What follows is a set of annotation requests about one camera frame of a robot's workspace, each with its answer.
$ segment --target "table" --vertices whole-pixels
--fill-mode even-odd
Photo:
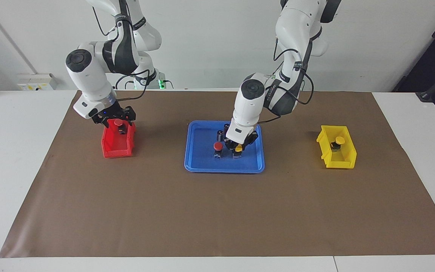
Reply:
[[[0,248],[74,94],[75,91],[0,92]],[[375,93],[374,97],[435,202],[435,106],[420,103],[411,93]],[[10,138],[5,137],[5,131],[12,132]],[[124,271],[429,271],[435,270],[435,255],[0,260],[0,271],[37,271],[42,267],[50,271],[109,268]]]

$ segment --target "yellow button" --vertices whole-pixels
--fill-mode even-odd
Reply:
[[[337,143],[339,145],[343,145],[343,144],[345,144],[345,138],[338,136],[337,138],[335,138],[335,143]]]

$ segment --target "white wall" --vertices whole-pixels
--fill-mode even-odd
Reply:
[[[164,39],[151,52],[176,88],[238,87],[254,72],[271,73],[278,0],[140,0]],[[104,29],[112,17],[100,12]],[[66,55],[84,41],[105,40],[85,0],[3,0],[0,22],[39,73],[53,73],[59,88],[74,89]],[[322,91],[390,91],[413,67],[435,30],[435,1],[343,0],[339,17],[324,25],[329,51],[310,61]],[[7,42],[0,71],[14,80],[28,67]],[[118,78],[108,76],[112,83]],[[9,84],[1,84],[8,89]]]

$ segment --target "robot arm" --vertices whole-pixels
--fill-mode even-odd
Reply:
[[[117,34],[105,42],[83,43],[66,59],[67,71],[82,96],[74,109],[96,124],[108,119],[135,120],[131,107],[122,109],[105,73],[145,74],[151,81],[156,71],[143,51],[160,48],[162,38],[142,14],[138,0],[87,0],[92,6],[115,18]]]
[[[336,15],[341,0],[281,0],[283,10],[276,23],[276,46],[283,51],[279,78],[252,74],[241,85],[233,118],[226,133],[226,146],[245,148],[256,138],[254,129],[263,107],[281,117],[293,112],[311,55],[321,56],[328,45],[319,40],[321,23]]]

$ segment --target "green light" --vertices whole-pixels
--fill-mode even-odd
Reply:
[[[165,82],[159,79],[159,87],[161,90],[165,89]]]

